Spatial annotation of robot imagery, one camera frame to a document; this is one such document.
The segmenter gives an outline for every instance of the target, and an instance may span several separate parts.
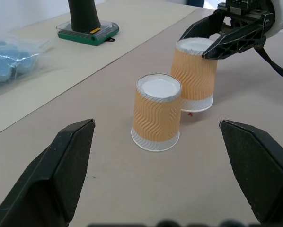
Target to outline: gray tabletop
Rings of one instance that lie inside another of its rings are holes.
[[[222,119],[252,124],[283,146],[283,79],[254,50],[219,62],[213,106],[193,117],[182,114],[175,147],[150,153],[130,135],[137,79],[170,73],[175,42],[208,13],[198,9],[0,133],[0,203],[59,130],[94,118],[87,177],[70,226],[154,225],[166,218],[255,222],[218,127]],[[283,66],[283,32],[267,41],[266,50]]]

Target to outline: white wall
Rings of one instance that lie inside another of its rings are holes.
[[[96,4],[105,0],[95,0]],[[185,3],[186,0],[167,0]],[[215,8],[221,0],[206,0],[207,8]],[[0,0],[0,31],[9,31],[69,12],[67,0]]]

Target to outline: cup bottom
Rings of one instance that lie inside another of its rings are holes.
[[[213,105],[213,96],[210,96],[203,100],[188,100],[182,99],[183,105],[181,111],[197,113],[209,109]]]
[[[154,142],[154,141],[143,139],[137,134],[134,128],[131,129],[131,136],[132,136],[134,143],[140,148],[147,150],[147,151],[151,151],[151,152],[162,152],[162,151],[169,150],[170,148],[176,145],[179,139],[179,131],[175,135],[175,137],[165,142]]]

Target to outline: upside-down paper cup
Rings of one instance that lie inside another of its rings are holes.
[[[181,84],[165,74],[137,81],[131,136],[148,151],[165,151],[179,139]]]
[[[171,76],[182,84],[182,111],[201,112],[213,104],[217,60],[202,57],[212,43],[205,38],[188,38],[176,43]]]

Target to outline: orange paper cup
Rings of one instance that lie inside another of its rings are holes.
[[[179,139],[181,84],[165,74],[151,74],[137,81],[133,141],[148,151],[165,151]]]
[[[212,43],[205,38],[183,39],[176,43],[171,76],[182,84],[182,111],[201,112],[213,104],[217,60],[202,57]]]

